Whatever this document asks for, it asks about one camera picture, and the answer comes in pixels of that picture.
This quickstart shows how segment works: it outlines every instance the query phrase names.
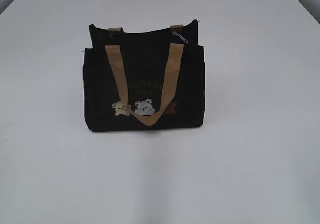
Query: black tote bag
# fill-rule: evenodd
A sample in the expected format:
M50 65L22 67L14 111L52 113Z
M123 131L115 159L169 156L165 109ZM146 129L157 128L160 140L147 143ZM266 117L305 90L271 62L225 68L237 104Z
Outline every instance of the black tote bag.
M193 20L189 25L172 25L170 28L144 32L126 33L122 27L101 29L90 25L90 36L93 48L103 48L107 45L120 45L127 39L138 41L140 38L150 36L154 41L166 41L175 44L198 45L198 21Z
M91 131L197 128L203 124L204 48L172 43L172 36L126 37L121 45L85 50L84 116Z

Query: white surface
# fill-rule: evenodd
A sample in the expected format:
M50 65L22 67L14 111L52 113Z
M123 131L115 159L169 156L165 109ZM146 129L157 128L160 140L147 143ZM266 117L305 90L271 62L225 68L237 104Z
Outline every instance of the white surface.
M204 126L90 132L89 25L193 18ZM0 16L0 223L320 223L319 47L296 0L16 0Z

